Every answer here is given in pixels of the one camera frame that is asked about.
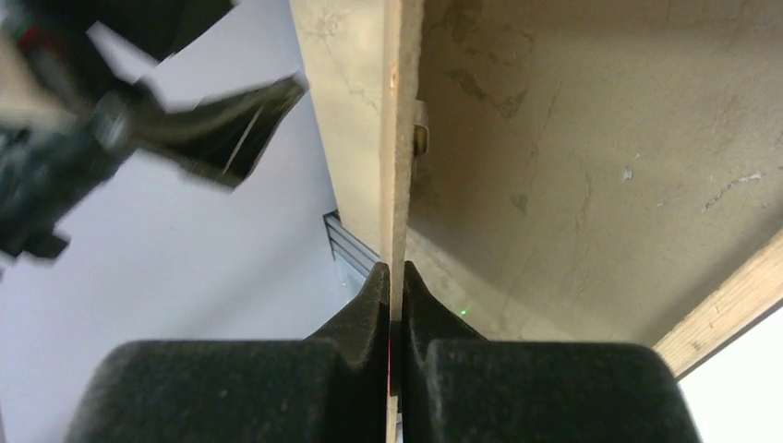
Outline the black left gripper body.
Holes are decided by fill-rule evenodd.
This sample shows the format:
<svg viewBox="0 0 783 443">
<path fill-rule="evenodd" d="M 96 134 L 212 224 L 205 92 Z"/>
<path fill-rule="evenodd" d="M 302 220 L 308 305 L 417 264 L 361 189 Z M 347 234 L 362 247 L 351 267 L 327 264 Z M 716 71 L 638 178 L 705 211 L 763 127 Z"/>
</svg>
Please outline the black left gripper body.
<svg viewBox="0 0 783 443">
<path fill-rule="evenodd" d="M 122 84 L 141 80 L 155 92 L 146 80 L 122 79 L 90 28 L 103 25 L 162 60 L 234 7 L 232 1 L 2 3 L 3 255 L 58 258 L 69 244 L 58 223 L 144 150 L 133 139 Z"/>
</svg>

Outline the wooden picture frame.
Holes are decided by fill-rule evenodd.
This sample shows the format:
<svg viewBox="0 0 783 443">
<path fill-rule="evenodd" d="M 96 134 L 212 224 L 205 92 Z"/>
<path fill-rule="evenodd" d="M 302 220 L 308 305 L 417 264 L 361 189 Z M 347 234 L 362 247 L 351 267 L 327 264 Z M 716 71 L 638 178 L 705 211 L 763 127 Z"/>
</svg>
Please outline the wooden picture frame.
<svg viewBox="0 0 783 443">
<path fill-rule="evenodd" d="M 654 350 L 681 377 L 782 301 L 782 233 L 738 267 Z"/>
</svg>

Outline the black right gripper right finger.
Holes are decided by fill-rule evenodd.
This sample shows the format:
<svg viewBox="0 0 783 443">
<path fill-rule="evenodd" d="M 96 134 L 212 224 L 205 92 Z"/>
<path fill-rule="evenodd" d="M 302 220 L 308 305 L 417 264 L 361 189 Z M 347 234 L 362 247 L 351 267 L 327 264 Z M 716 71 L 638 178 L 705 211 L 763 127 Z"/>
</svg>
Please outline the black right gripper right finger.
<svg viewBox="0 0 783 443">
<path fill-rule="evenodd" d="M 404 270 L 407 442 L 696 442 L 675 377 L 630 343 L 492 341 Z"/>
</svg>

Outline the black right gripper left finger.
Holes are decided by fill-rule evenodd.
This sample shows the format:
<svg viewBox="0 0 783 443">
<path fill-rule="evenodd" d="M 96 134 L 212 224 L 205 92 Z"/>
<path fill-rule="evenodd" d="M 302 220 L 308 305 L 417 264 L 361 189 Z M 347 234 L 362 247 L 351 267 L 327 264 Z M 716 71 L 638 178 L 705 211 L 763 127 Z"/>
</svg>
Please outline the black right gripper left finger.
<svg viewBox="0 0 783 443">
<path fill-rule="evenodd" d="M 390 272 L 294 341 L 131 341 L 97 367 L 68 442 L 381 442 Z"/>
</svg>

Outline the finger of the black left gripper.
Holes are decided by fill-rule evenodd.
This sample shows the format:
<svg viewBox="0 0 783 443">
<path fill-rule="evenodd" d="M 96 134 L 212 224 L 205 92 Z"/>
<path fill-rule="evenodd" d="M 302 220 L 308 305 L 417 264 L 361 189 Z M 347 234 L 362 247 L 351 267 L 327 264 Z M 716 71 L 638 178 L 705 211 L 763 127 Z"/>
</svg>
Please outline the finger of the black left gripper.
<svg viewBox="0 0 783 443">
<path fill-rule="evenodd" d="M 139 80 L 122 84 L 133 139 L 186 174 L 235 189 L 258 165 L 283 119 L 308 92 L 298 74 L 166 111 Z"/>
</svg>

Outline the brown cardboard backing board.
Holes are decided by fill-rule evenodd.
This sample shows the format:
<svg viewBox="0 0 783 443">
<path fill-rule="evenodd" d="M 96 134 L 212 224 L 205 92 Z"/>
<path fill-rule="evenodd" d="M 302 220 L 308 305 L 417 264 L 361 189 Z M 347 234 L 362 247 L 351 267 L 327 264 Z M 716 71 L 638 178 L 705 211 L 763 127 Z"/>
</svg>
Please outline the brown cardboard backing board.
<svg viewBox="0 0 783 443">
<path fill-rule="evenodd" d="M 390 272 L 388 442 L 397 440 L 398 402 L 402 398 L 400 329 L 423 17 L 422 1 L 384 3 L 379 231 L 380 257 Z"/>
</svg>

